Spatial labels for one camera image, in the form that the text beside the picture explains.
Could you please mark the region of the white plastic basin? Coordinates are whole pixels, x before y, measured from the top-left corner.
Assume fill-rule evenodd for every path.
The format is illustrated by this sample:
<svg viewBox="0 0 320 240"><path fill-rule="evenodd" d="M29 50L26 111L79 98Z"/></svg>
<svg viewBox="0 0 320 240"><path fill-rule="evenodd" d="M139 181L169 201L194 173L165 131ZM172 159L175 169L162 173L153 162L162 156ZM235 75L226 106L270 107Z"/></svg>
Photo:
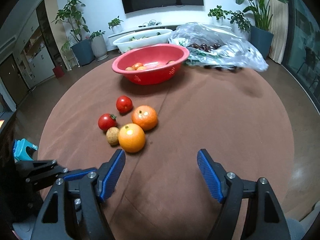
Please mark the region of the white plastic basin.
<svg viewBox="0 0 320 240"><path fill-rule="evenodd" d="M127 51L146 46L168 43L171 29L150 29L128 34L116 39L113 45L123 54Z"/></svg>

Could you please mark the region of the tan longan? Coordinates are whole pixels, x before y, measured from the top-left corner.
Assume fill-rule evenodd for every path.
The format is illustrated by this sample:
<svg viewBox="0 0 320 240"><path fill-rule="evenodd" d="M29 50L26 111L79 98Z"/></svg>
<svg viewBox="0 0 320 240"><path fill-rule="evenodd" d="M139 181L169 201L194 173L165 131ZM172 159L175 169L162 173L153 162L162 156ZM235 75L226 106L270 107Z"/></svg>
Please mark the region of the tan longan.
<svg viewBox="0 0 320 240"><path fill-rule="evenodd" d="M111 146L116 146L119 144L118 141L118 134L119 134L119 128L117 127L110 127L107 132L106 132L106 139L107 142L111 145Z"/></svg>

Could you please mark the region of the floor plant white pot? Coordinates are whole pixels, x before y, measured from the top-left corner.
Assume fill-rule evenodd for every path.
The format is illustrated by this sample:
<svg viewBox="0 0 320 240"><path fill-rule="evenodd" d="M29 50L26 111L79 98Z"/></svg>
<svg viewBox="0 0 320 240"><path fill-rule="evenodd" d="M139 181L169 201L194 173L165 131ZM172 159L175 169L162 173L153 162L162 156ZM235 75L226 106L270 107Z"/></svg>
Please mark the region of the floor plant white pot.
<svg viewBox="0 0 320 240"><path fill-rule="evenodd" d="M94 31L91 33L89 40L91 42L91 48L97 61L101 61L108 57L107 46L104 40L104 31Z"/></svg>

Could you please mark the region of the beige curtain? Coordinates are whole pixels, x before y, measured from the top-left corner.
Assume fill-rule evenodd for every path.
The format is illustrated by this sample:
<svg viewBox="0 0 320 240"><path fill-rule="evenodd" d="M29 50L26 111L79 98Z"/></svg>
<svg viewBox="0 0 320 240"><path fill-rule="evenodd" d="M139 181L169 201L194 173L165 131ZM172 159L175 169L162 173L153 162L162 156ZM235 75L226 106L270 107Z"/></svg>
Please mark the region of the beige curtain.
<svg viewBox="0 0 320 240"><path fill-rule="evenodd" d="M281 64L289 28L289 6L278 0L270 0L270 13L272 14L270 32L274 35L269 57L276 63Z"/></svg>

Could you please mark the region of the bright yellow-orange orange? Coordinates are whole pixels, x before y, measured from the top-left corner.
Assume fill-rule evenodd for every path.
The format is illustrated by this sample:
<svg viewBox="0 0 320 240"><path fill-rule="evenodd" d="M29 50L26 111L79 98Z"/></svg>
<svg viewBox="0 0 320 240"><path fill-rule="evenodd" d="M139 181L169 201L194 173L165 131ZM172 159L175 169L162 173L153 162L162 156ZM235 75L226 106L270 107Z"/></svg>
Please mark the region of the bright yellow-orange orange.
<svg viewBox="0 0 320 240"><path fill-rule="evenodd" d="M130 123L119 130L118 141L127 153L137 153L144 147L146 138L140 126Z"/></svg>

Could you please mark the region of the potted plant right cabinet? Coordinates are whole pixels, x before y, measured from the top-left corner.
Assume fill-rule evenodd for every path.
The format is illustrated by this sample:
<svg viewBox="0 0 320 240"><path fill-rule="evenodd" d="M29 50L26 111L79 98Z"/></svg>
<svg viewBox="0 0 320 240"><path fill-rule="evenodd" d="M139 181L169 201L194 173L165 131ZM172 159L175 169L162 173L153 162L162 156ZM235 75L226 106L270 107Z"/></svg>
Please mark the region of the potted plant right cabinet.
<svg viewBox="0 0 320 240"><path fill-rule="evenodd" d="M228 10L223 10L221 5L217 5L214 9L210 9L208 17L212 18L214 25L223 25L224 20L229 15Z"/></svg>

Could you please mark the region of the tall plant dark pot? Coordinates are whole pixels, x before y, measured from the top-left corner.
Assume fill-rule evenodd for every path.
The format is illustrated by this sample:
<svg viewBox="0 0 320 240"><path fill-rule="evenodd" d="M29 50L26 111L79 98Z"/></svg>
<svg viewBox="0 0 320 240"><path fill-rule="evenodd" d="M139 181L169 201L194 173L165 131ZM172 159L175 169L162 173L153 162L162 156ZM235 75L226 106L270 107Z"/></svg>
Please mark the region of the tall plant dark pot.
<svg viewBox="0 0 320 240"><path fill-rule="evenodd" d="M248 2L242 12L251 12L254 18L254 26L251 27L251 43L260 51L263 58L267 58L274 35L270 32L270 25L273 14L271 13L271 0L235 0L236 4L241 5ZM287 4L288 0L276 0Z"/></svg>

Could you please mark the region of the clear plastic bag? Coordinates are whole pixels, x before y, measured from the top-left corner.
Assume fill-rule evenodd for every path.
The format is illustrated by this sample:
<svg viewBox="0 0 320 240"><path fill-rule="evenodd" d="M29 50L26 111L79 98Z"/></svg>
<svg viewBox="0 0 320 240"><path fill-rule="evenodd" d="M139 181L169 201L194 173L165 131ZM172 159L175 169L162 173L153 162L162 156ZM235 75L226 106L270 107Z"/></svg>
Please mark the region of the clear plastic bag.
<svg viewBox="0 0 320 240"><path fill-rule="evenodd" d="M257 72L264 72L268 64L249 41L236 36L230 29L190 22L180 25L168 38L170 44L183 46L189 50L189 57L185 63L189 66L203 68L218 68L235 71L239 68L250 68ZM220 48L211 52L188 47L190 44L213 45L218 43Z"/></svg>

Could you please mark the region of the red tomato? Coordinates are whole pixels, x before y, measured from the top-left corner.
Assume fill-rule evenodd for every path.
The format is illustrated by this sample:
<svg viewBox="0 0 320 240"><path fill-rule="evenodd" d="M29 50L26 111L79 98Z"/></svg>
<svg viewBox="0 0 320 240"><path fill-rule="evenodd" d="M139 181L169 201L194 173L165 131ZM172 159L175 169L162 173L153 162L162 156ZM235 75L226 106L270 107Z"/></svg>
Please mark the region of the red tomato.
<svg viewBox="0 0 320 240"><path fill-rule="evenodd" d="M109 128L116 126L116 116L113 114L106 113L98 119L98 127L104 132L106 132Z"/></svg>
<svg viewBox="0 0 320 240"><path fill-rule="evenodd" d="M128 96L120 96L116 101L116 109L120 114L129 113L133 109L132 100Z"/></svg>

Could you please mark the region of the red bin on floor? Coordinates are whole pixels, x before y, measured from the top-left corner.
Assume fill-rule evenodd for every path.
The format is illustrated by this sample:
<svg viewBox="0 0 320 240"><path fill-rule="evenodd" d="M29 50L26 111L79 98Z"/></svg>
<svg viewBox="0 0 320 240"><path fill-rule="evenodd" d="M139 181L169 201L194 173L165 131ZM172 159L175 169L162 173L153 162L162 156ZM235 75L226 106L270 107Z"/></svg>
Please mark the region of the red bin on floor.
<svg viewBox="0 0 320 240"><path fill-rule="evenodd" d="M65 72L63 71L63 68L61 65L57 65L53 68L53 73L57 79L64 76Z"/></svg>

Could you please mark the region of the blue plastic stool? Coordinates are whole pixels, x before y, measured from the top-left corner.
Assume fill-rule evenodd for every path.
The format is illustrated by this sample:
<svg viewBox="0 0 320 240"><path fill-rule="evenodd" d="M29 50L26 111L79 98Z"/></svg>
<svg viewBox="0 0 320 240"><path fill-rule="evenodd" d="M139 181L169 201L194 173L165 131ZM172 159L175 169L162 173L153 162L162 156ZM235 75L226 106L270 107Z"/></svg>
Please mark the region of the blue plastic stool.
<svg viewBox="0 0 320 240"><path fill-rule="evenodd" d="M38 146L23 138L14 140L12 148L13 156L16 161L33 161L32 155L38 150Z"/></svg>

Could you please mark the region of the red plastic colander bowl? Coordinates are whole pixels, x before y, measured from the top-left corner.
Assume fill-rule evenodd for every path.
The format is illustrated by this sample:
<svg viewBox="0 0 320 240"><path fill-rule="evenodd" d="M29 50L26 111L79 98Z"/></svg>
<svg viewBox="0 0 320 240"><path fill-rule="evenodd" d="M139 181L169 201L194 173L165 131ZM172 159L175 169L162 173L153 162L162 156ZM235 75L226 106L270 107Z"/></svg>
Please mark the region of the red plastic colander bowl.
<svg viewBox="0 0 320 240"><path fill-rule="evenodd" d="M117 57L112 70L138 85L155 85L170 80L189 57L189 50L183 46L163 43L133 49ZM140 62L144 66L126 71Z"/></svg>

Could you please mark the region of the brown round tablecloth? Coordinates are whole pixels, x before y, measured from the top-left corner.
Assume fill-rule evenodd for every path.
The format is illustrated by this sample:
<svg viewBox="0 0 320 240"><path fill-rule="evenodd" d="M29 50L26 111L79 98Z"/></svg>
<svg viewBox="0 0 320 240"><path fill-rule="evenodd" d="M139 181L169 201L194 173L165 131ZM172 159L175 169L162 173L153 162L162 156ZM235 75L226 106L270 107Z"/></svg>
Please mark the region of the brown round tablecloth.
<svg viewBox="0 0 320 240"><path fill-rule="evenodd" d="M40 159L75 170L99 167L115 149L98 127L127 95L149 105L158 125L129 154L104 213L116 239L206 239L220 211L197 166L204 148L242 179L265 177L279 202L291 177L294 142L280 98L257 72L183 66L155 86L131 83L107 61L84 75L53 108Z"/></svg>

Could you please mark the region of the dark orange mandarin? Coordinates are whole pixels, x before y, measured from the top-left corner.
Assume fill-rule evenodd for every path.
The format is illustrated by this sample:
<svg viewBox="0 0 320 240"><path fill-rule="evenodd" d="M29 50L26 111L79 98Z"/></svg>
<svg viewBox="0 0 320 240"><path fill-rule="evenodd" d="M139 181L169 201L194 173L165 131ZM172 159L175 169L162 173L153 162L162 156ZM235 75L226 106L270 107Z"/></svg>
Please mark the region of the dark orange mandarin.
<svg viewBox="0 0 320 240"><path fill-rule="evenodd" d="M155 128L158 124L157 112L148 105L137 107L131 115L132 123L140 126L144 131Z"/></svg>

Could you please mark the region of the leafy potted shrub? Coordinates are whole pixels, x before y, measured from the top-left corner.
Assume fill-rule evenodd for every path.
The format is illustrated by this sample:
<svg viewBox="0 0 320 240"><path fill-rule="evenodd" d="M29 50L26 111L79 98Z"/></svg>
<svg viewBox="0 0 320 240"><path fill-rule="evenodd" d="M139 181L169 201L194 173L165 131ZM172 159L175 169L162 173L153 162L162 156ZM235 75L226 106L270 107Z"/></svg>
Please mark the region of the leafy potted shrub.
<svg viewBox="0 0 320 240"><path fill-rule="evenodd" d="M229 18L233 33L241 38L249 40L251 33L251 23L240 10L230 11Z"/></svg>

